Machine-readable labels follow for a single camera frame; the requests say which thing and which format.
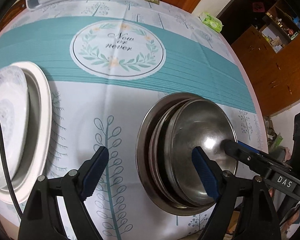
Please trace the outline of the small steel bowl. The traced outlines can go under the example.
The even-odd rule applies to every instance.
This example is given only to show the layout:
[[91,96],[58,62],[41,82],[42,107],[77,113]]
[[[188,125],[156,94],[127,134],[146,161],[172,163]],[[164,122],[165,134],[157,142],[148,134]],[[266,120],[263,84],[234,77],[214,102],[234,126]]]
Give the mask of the small steel bowl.
[[164,160],[168,181],[183,201],[205,206],[218,198],[218,182],[208,163],[235,173],[237,161],[225,153],[223,144],[236,140],[229,118],[212,101],[191,99],[177,109],[166,129]]

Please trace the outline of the white floral porcelain plate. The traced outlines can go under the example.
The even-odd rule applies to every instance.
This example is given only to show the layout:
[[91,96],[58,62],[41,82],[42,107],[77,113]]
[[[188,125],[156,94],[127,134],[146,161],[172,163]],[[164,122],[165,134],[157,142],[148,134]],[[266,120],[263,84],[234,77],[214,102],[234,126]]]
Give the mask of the white floral porcelain plate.
[[17,66],[0,69],[0,124],[11,178],[22,159],[29,120],[29,93],[24,72]]

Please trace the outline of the large steel bowl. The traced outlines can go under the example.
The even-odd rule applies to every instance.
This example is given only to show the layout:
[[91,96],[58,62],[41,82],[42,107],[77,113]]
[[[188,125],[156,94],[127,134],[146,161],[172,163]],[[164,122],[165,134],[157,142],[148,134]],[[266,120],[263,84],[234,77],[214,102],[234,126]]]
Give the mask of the large steel bowl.
[[164,200],[171,206],[181,210],[190,208],[190,204],[176,193],[173,185],[168,179],[165,167],[164,146],[166,131],[170,119],[187,101],[188,99],[179,101],[164,111],[154,129],[154,132],[152,133],[148,153],[151,175],[156,187],[160,191],[160,194],[163,195]]

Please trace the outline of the brown wooden cabinet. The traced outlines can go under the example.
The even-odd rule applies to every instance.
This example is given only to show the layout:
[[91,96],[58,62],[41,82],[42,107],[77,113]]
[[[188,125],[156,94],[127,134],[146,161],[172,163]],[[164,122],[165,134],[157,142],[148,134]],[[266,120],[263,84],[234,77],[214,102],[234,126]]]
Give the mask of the brown wooden cabinet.
[[300,18],[278,0],[232,45],[255,91],[264,116],[300,100]]

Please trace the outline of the green wet wipes pack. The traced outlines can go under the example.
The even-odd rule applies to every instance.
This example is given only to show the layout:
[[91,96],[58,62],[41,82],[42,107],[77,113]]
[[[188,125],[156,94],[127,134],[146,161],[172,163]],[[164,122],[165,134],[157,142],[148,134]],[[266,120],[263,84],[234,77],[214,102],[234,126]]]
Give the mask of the green wet wipes pack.
[[215,16],[210,15],[207,12],[202,12],[199,15],[199,19],[201,20],[201,22],[205,25],[207,25],[208,27],[210,27],[211,29],[213,29],[214,31],[220,33],[222,31],[223,28],[223,24],[222,22],[216,18]]

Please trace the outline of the teal white printed tablecloth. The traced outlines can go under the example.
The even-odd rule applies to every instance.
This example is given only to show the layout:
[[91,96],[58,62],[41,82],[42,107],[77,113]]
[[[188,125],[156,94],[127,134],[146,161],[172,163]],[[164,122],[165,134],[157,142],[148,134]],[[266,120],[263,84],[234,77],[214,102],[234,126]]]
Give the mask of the teal white printed tablecloth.
[[188,92],[219,104],[240,141],[266,148],[255,93],[231,47],[166,3],[69,0],[25,10],[0,34],[0,68],[19,61],[35,63],[49,81],[48,177],[80,167],[101,145],[109,149],[109,165],[86,201],[105,239],[180,239],[210,216],[162,211],[139,180],[138,131],[164,96]]

